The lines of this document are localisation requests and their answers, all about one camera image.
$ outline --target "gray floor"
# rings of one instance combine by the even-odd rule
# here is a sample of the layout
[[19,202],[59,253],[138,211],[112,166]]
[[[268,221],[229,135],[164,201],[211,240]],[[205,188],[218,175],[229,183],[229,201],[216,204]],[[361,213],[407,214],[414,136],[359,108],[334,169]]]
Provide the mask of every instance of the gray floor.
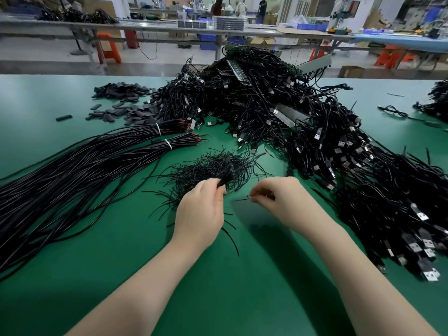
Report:
[[[70,55],[70,52],[75,49],[76,43],[72,40],[2,38],[0,40],[0,74],[99,74],[99,69],[89,63],[88,56]],[[193,63],[198,65],[211,64],[215,59],[213,50],[201,50],[198,45],[190,49],[182,49],[176,44],[167,43],[143,43],[141,50],[123,49],[120,50],[120,55],[123,63],[117,64],[108,60],[106,74],[173,77],[180,72],[182,65],[191,56],[193,56]],[[308,61],[310,55],[310,50],[297,48],[284,50],[281,58],[288,63],[299,64]],[[439,63],[432,73],[429,73],[432,66],[424,66],[422,71],[414,76],[413,68],[416,62],[402,63],[392,73],[383,67],[374,67],[377,58],[378,56],[366,51],[338,51],[332,56],[332,66],[327,69],[325,76],[337,77],[343,65],[366,68],[365,78],[439,80],[448,76],[448,65],[444,63]]]

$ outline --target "white cable tie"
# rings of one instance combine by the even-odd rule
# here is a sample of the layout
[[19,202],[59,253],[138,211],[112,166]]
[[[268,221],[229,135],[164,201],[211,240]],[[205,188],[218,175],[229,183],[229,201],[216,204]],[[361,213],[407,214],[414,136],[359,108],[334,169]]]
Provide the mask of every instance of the white cable tie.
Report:
[[172,147],[171,147],[171,144],[169,143],[169,141],[166,140],[166,139],[165,139],[165,141],[167,142],[168,146],[169,146],[169,147],[171,148],[171,150],[172,150]]

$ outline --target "white air conditioner unit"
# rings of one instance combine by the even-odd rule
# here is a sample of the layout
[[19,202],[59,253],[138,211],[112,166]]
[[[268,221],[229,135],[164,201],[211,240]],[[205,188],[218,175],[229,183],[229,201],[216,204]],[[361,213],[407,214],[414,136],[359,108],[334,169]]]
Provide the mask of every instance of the white air conditioner unit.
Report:
[[277,25],[288,23],[294,16],[308,15],[311,0],[281,0],[277,17]]

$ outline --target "forearm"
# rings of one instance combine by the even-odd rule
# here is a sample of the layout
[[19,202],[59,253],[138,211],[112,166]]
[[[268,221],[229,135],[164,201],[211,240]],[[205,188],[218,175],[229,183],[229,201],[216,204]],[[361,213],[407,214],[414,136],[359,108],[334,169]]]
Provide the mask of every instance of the forearm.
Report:
[[358,335],[437,335],[437,332],[368,260],[343,227],[316,210],[304,237],[339,290]]
[[150,335],[174,289],[198,257],[188,246],[168,243],[67,335]]

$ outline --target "green table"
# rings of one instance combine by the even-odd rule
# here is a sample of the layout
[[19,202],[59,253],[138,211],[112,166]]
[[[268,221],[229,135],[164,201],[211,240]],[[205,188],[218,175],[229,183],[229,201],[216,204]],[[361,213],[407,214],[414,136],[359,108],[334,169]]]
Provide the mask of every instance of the green table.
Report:
[[[160,87],[165,78],[12,75],[0,76],[0,176],[51,155],[89,136],[120,127],[123,122],[87,122],[93,87],[108,82],[138,82]],[[376,109],[394,105],[419,118],[411,105],[428,102],[433,81],[322,79],[320,85],[347,82],[353,91],[340,91],[347,107],[354,101],[362,128],[391,150],[425,158],[429,147],[434,165],[448,169],[448,133],[413,120],[391,118]],[[386,95],[394,93],[405,97]],[[72,114],[57,123],[55,118]],[[208,141],[168,153],[159,170],[200,156],[206,147],[234,149],[235,139],[225,126],[201,127]],[[268,155],[260,163],[275,175],[285,174],[284,162]],[[127,185],[131,188],[149,170]],[[154,335],[352,335],[328,271],[302,237],[279,228],[276,220],[249,201],[235,202],[249,192],[256,179],[226,197],[224,210],[235,214],[229,227],[238,249],[221,232],[174,292]],[[309,189],[313,183],[302,181]],[[152,178],[144,189],[160,189]],[[311,192],[332,217],[332,209]],[[158,221],[148,218],[163,201],[136,192],[111,205],[98,223],[81,236],[44,248],[22,270],[0,283],[0,335],[62,335],[82,316],[151,259],[170,239],[174,212]],[[442,334],[448,334],[448,259],[439,256],[440,282],[419,281],[404,268],[386,260],[387,278]]]

